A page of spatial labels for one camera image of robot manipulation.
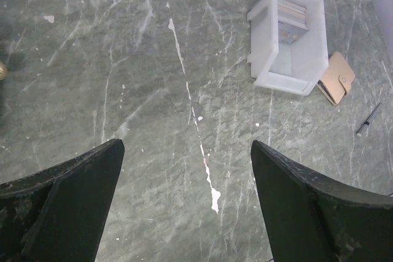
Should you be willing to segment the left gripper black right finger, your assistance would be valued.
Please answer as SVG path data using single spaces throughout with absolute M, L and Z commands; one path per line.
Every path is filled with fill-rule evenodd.
M 391 261 L 392 198 L 355 188 L 260 141 L 251 147 L 275 261 Z

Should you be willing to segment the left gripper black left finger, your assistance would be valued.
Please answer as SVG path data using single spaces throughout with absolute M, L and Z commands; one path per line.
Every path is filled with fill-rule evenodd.
M 124 154 L 111 139 L 1 184 L 1 261 L 94 261 Z

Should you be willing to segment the beige leather card holder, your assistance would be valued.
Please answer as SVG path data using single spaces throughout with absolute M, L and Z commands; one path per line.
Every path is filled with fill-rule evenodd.
M 336 106 L 351 91 L 355 78 L 355 73 L 344 56 L 340 52 L 334 52 L 317 87 L 328 101 Z

